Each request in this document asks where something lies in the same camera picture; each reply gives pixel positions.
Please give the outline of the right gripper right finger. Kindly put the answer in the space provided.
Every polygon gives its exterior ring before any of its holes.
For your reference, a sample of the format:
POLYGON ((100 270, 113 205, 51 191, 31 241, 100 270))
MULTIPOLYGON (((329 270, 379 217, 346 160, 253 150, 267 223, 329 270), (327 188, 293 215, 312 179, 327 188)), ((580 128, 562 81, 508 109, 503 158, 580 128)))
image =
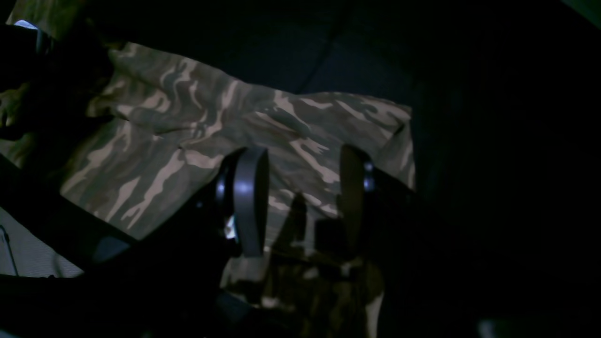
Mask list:
POLYGON ((415 192, 350 144, 341 148, 339 169, 344 254, 355 258, 391 246, 399 239, 400 224, 410 218, 415 192))

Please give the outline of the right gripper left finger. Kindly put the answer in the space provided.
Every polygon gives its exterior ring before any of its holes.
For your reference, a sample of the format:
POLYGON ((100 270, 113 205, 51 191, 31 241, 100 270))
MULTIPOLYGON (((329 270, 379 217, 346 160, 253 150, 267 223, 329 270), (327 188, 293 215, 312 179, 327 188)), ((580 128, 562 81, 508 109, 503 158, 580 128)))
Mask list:
POLYGON ((243 147, 221 161, 216 176, 189 204, 206 215, 209 233, 231 257, 261 257, 264 252, 269 194, 269 154, 243 147))

